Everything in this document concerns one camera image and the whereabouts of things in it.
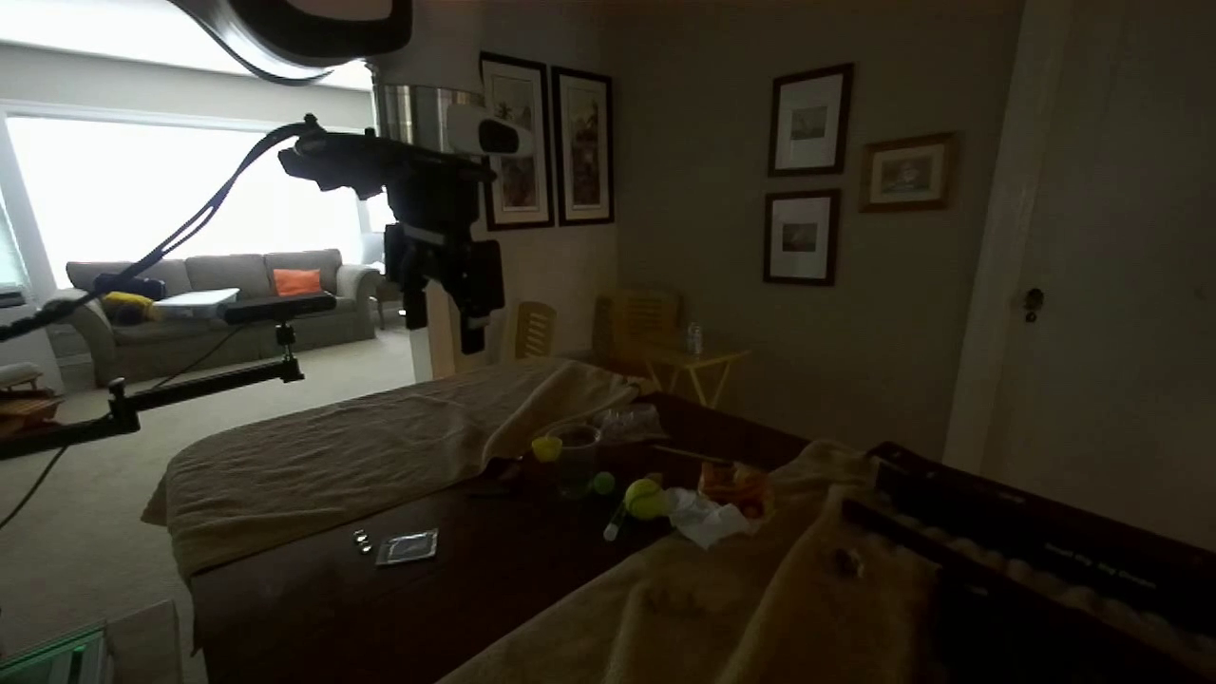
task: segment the gray sofa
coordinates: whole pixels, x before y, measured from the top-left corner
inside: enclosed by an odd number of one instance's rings
[[[67,263],[72,289],[94,289],[97,278],[116,275],[126,263]],[[323,294],[333,294],[333,312],[295,317],[295,349],[358,341],[376,334],[372,297],[376,272],[343,267],[343,253],[291,253],[291,254],[199,254],[166,258],[148,272],[164,297],[192,289],[239,289],[234,303],[273,299],[273,272],[318,272]],[[72,312],[72,332],[92,355],[92,382],[106,387],[115,378],[151,382],[181,368],[219,368],[273,356],[273,325],[227,329],[219,317],[178,320],[156,317],[148,325],[116,325],[104,299]]]

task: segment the framed picture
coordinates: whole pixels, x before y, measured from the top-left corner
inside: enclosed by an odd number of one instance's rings
[[[612,82],[556,69],[562,225],[612,221]]]
[[[772,84],[772,175],[836,175],[847,147],[850,65]]]
[[[952,132],[869,146],[862,210],[881,213],[951,204],[952,147]]]
[[[527,158],[490,159],[485,182],[490,229],[543,229],[556,225],[547,175],[547,69],[503,55],[482,55],[485,112],[533,132]]]
[[[762,213],[762,283],[836,283],[836,192],[772,196]]]

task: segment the robotic arm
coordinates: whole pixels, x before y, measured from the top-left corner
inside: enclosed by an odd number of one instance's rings
[[[295,147],[276,159],[318,192],[348,185],[368,198],[382,185],[399,221],[382,234],[382,267],[401,289],[405,329],[427,329],[423,289],[438,278],[460,310],[460,349],[485,348],[485,320],[503,310],[498,242],[472,241],[479,182],[493,179],[485,165],[382,139],[328,132],[314,118],[303,118]]]

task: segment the chair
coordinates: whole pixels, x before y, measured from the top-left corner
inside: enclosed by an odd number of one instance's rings
[[[37,393],[37,378],[33,367],[0,367],[0,393]]]
[[[600,367],[650,378],[641,348],[680,340],[684,299],[672,289],[617,289],[600,297],[595,320]]]
[[[515,356],[551,356],[558,312],[541,299],[515,303]]]

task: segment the curtain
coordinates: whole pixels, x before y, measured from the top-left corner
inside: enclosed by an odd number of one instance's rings
[[[9,139],[58,287],[64,263],[139,258],[242,159],[263,130],[12,113]],[[339,246],[366,263],[380,235],[348,192],[314,192],[263,158],[216,221],[178,254]]]

